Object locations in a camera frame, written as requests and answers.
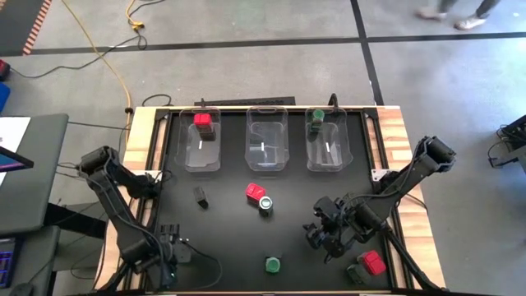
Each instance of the person's foot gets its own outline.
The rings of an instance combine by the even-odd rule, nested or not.
[[[486,19],[482,19],[477,15],[472,15],[465,20],[457,21],[454,24],[457,30],[471,30],[474,27],[478,27],[486,22]]]
[[[414,14],[424,20],[442,21],[447,16],[445,12],[438,12],[433,7],[422,7],[414,12]]]

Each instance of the metal bracket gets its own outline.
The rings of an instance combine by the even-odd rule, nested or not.
[[[372,169],[371,178],[373,182],[379,182],[385,175],[391,172],[397,172],[393,169]]]

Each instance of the clear plastic bin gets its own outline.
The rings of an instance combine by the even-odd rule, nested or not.
[[[283,107],[247,110],[245,160],[255,171],[280,171],[288,161],[288,112]]]
[[[210,123],[208,126],[195,122],[196,115],[201,117],[201,114],[208,114],[204,115]],[[184,109],[179,114],[179,122],[176,163],[192,173],[218,170],[221,167],[221,112],[217,108]]]
[[[348,144],[347,112],[342,108],[307,109],[305,138],[307,167],[313,172],[339,172],[353,161]]]

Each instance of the green object in bin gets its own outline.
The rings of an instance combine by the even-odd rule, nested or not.
[[[312,112],[312,121],[310,132],[318,132],[321,129],[321,124],[323,123],[323,118],[325,117],[325,112],[321,109],[316,109]]]
[[[265,270],[269,273],[278,273],[281,267],[281,262],[276,257],[268,257],[265,262]]]

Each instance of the wooden table frame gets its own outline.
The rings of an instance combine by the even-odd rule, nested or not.
[[[250,106],[236,107],[218,107],[219,109],[247,109]],[[310,107],[327,107],[327,106],[284,106],[286,109],[305,109]],[[402,169],[413,157],[413,152],[408,142],[408,135],[405,130],[404,120],[401,110],[398,106],[340,106],[344,109],[364,109],[367,116],[367,129],[371,142],[372,158],[374,167],[377,169]],[[159,172],[161,153],[166,131],[165,118],[156,118],[159,116],[159,109],[180,110],[186,108],[195,108],[193,106],[179,107],[140,107],[136,108],[133,123],[131,125],[130,136],[128,138],[127,148],[124,155],[123,164],[134,173],[144,173],[147,166],[152,170],[146,171],[153,175]],[[154,125],[157,125],[157,134],[154,134]],[[150,153],[150,146],[155,148]],[[126,190],[121,189],[126,202],[130,201]],[[411,195],[423,201],[422,190],[416,186]],[[139,208],[144,211],[139,213],[138,219],[146,224],[150,218],[151,202],[140,205],[140,202],[131,204],[131,211],[136,215]],[[420,205],[409,199],[403,199],[399,208],[399,223],[404,236],[406,248],[427,274],[429,279],[435,284],[445,286],[444,278],[441,271],[440,262],[436,253],[435,242],[431,233],[431,226],[427,218],[427,213]],[[390,219],[391,224],[395,224],[396,219]],[[119,252],[117,247],[117,234],[115,228],[108,222],[106,233],[106,244],[104,252],[101,254],[99,263],[100,277],[96,288],[103,286],[117,270],[119,264]],[[394,277],[396,284],[400,288],[407,287],[411,282],[408,279],[407,272],[404,273],[403,265],[398,254],[390,246],[392,261],[394,264]],[[140,276],[134,275],[126,282],[126,286],[131,289],[137,289],[141,286]]]

